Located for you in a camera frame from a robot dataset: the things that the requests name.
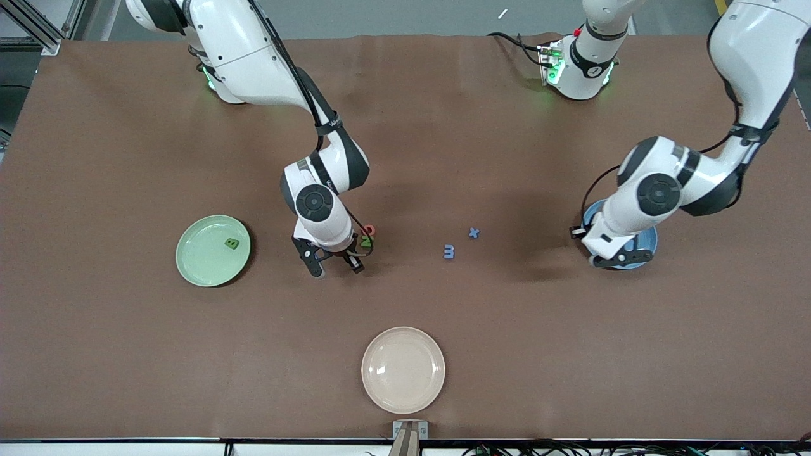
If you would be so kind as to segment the blue plate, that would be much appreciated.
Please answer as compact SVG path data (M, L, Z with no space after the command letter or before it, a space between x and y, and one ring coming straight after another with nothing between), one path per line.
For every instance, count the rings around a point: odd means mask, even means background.
M594 214L600 212L600 209L602 208L604 202L605 199L597 200L596 202L591 204L588 208L586 208L582 222L580 223L582 227L585 227L587 224L591 225ZM658 232L656 228L652 227L649 228L649 230L642 231L640 234L638 234L638 236L640 236L641 240L641 249L651 250L653 254L655 254L658 248Z

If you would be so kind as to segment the cream plate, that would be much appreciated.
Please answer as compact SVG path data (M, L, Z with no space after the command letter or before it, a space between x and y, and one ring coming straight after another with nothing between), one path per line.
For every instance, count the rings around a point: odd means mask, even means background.
M411 415L440 395L447 375L444 353L423 330L400 326L380 332L361 361L365 392L377 407Z

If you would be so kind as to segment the light green plate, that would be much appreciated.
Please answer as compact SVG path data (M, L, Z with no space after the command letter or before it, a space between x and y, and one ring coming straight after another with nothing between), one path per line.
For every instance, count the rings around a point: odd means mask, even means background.
M232 250L226 239L240 240ZM191 224L175 250L180 275L195 286L217 288L237 277L245 269L252 252L249 230L240 220L228 215L211 215Z

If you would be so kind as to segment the brown table cover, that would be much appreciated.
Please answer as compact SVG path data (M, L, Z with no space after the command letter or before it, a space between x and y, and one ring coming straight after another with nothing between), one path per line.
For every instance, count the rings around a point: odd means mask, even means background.
M291 242L280 176L315 145L309 113L221 102L181 42L64 43L0 166L0 438L377 438L393 416L361 358L399 326L446 359L418 413L435 438L811 432L795 98L736 206L676 213L651 263L612 272L568 233L591 182L647 137L705 148L732 124L703 37L629 37L586 102L493 38L287 46L369 158L342 196L376 226L365 271L332 258L313 278ZM211 215L246 225L252 252L201 288L175 250Z

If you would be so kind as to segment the metal base connector panel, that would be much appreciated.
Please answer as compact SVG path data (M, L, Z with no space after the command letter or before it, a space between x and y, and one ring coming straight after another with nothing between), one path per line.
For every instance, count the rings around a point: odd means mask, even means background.
M562 43L563 40L561 39L537 46L540 73L544 86L556 86L559 83L560 75L565 69Z

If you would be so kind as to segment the white table edge strip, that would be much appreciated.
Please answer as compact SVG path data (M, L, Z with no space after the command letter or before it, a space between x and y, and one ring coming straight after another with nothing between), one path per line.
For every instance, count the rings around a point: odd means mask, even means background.
M49 438L0 440L0 456L388 456L384 438ZM422 456L811 456L797 440L429 439Z

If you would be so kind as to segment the aluminium frame profile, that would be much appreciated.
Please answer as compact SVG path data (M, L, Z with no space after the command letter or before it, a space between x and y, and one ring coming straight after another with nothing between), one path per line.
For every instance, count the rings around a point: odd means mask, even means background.
M0 49L58 54L76 35L87 0L0 0Z

